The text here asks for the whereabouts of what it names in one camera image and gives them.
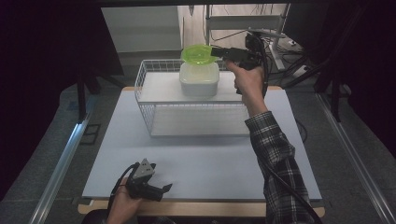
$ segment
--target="white surface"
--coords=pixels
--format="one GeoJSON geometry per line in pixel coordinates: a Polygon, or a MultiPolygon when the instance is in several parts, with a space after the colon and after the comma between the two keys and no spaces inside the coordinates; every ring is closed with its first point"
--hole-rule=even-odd
{"type": "Polygon", "coordinates": [[[180,50],[177,6],[102,7],[117,52],[180,50]]]}
{"type": "Polygon", "coordinates": [[[243,105],[157,106],[152,136],[248,136],[243,105]]]}
{"type": "MultiPolygon", "coordinates": [[[[321,199],[289,100],[268,91],[268,107],[290,142],[311,199],[321,199]]],[[[122,172],[144,158],[157,163],[149,183],[173,183],[165,199],[262,200],[262,173],[248,137],[151,138],[133,91],[123,91],[88,178],[83,197],[108,198],[122,172]]]]}
{"type": "Polygon", "coordinates": [[[147,72],[139,103],[181,103],[181,102],[241,102],[241,95],[235,94],[235,75],[220,72],[218,93],[215,96],[186,96],[181,90],[179,72],[147,72]]]}

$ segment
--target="gray floor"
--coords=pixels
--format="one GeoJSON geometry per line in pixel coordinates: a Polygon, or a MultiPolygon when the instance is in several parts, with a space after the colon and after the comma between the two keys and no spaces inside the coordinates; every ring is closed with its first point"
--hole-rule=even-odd
{"type": "MultiPolygon", "coordinates": [[[[156,55],[158,58],[176,58],[174,52],[156,55]]],[[[134,55],[121,55],[125,77],[115,77],[127,85],[134,84],[138,60],[134,55]]],[[[64,182],[51,207],[46,223],[80,223],[79,197],[92,168],[95,155],[106,133],[112,112],[120,95],[120,88],[98,78],[102,91],[89,122],[88,130],[97,129],[97,138],[83,136],[64,182]]],[[[327,120],[312,84],[311,78],[288,90],[295,118],[307,129],[304,145],[326,209],[324,223],[381,223],[371,200],[362,187],[345,150],[327,120]]],[[[396,162],[387,149],[355,115],[340,101],[342,125],[359,151],[368,170],[375,178],[391,207],[396,207],[396,162]]],[[[78,119],[77,89],[72,86],[61,95],[61,105],[46,135],[26,164],[19,178],[0,203],[0,223],[28,223],[38,200],[50,179],[70,133],[78,119]]]]}

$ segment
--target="white table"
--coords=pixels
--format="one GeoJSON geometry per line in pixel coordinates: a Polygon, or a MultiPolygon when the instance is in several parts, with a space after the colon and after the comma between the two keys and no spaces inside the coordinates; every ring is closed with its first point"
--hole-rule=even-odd
{"type": "MultiPolygon", "coordinates": [[[[268,91],[266,103],[296,147],[295,159],[312,201],[321,195],[313,176],[290,103],[283,90],[268,91]]],[[[110,191],[122,172],[144,158],[157,163],[150,185],[173,183],[160,203],[145,202],[138,215],[264,217],[263,177],[248,137],[149,136],[134,98],[125,89],[115,108],[82,197],[92,204],[80,213],[106,208],[110,191]]],[[[316,208],[324,215],[322,206],[316,208]]]]}

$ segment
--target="wooden table edge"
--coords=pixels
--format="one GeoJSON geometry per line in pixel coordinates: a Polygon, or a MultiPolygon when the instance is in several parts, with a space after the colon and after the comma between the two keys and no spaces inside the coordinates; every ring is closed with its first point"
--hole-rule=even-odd
{"type": "MultiPolygon", "coordinates": [[[[124,87],[122,90],[123,91],[134,91],[134,87],[124,87]]],[[[282,90],[282,88],[280,88],[278,86],[269,86],[268,90],[276,91],[276,90],[282,90]]]]}
{"type": "MultiPolygon", "coordinates": [[[[107,209],[108,200],[91,200],[79,204],[78,211],[88,214],[92,210],[107,209]]],[[[315,207],[319,217],[324,207],[315,207]]],[[[265,217],[266,203],[206,203],[206,202],[142,202],[138,216],[142,217],[265,217]]]]}

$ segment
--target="metal rail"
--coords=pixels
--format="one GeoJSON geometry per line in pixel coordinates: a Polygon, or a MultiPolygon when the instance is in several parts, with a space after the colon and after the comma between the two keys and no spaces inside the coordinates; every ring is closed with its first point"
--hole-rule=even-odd
{"type": "Polygon", "coordinates": [[[58,193],[62,182],[64,181],[64,176],[67,172],[67,169],[70,165],[71,160],[76,152],[78,147],[78,143],[81,140],[82,135],[84,134],[84,130],[87,127],[88,121],[91,118],[92,111],[97,102],[97,96],[90,96],[87,102],[87,114],[85,119],[76,125],[70,138],[64,148],[64,152],[62,153],[61,158],[59,159],[55,170],[52,173],[52,176],[47,184],[40,201],[33,212],[33,215],[29,221],[29,223],[44,223],[47,215],[52,207],[52,203],[58,193]]]}
{"type": "Polygon", "coordinates": [[[355,169],[356,174],[358,175],[364,189],[366,190],[370,200],[372,201],[376,212],[382,220],[382,223],[387,224],[395,224],[396,219],[394,216],[394,212],[391,210],[390,205],[388,204],[386,198],[384,197],[380,187],[375,183],[375,180],[372,178],[370,173],[368,172],[366,166],[364,165],[361,157],[359,156],[358,151],[353,146],[349,137],[347,136],[347,132],[344,130],[343,125],[332,115],[330,111],[330,104],[326,99],[324,93],[317,94],[320,105],[325,112],[327,119],[329,120],[332,128],[335,131],[340,143],[343,145],[346,154],[355,169]]]}

